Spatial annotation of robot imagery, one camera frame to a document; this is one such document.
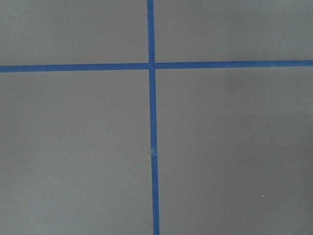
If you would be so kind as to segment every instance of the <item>blue tape strip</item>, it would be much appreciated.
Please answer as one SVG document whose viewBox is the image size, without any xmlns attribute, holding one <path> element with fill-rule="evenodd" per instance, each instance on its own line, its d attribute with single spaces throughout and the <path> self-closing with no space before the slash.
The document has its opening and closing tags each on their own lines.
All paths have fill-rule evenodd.
<svg viewBox="0 0 313 235">
<path fill-rule="evenodd" d="M 272 61 L 221 61 L 221 62 L 172 62 L 156 63 L 156 69 L 205 69 L 205 68 L 252 68 L 252 67 L 306 67 L 313 66 L 313 60 Z"/>
<path fill-rule="evenodd" d="M 154 3 L 147 0 L 148 10 L 148 49 L 149 49 L 149 91 L 150 91 L 150 138 L 151 138 L 151 172 L 152 172 L 152 207 L 153 231 L 159 235 L 158 204 L 158 168 L 157 168 L 157 100 L 156 100 L 156 68 L 155 68 L 155 22 Z"/>
<path fill-rule="evenodd" d="M 147 70 L 148 68 L 149 68 L 148 63 L 78 64 L 78 65 L 15 65 L 15 66 L 0 66 L 0 72 Z"/>
<path fill-rule="evenodd" d="M 154 61 L 149 53 L 149 61 Z M 273 61 L 219 61 L 219 62 L 168 62 L 154 63 L 155 70 L 209 69 L 209 68 L 257 68 L 257 67 L 309 67 L 313 60 Z M 74 64 L 74 65 L 13 65 L 0 66 L 0 72 L 49 72 L 49 71 L 102 71 L 102 70 L 148 70 L 150 63 L 125 64 Z"/>
</svg>

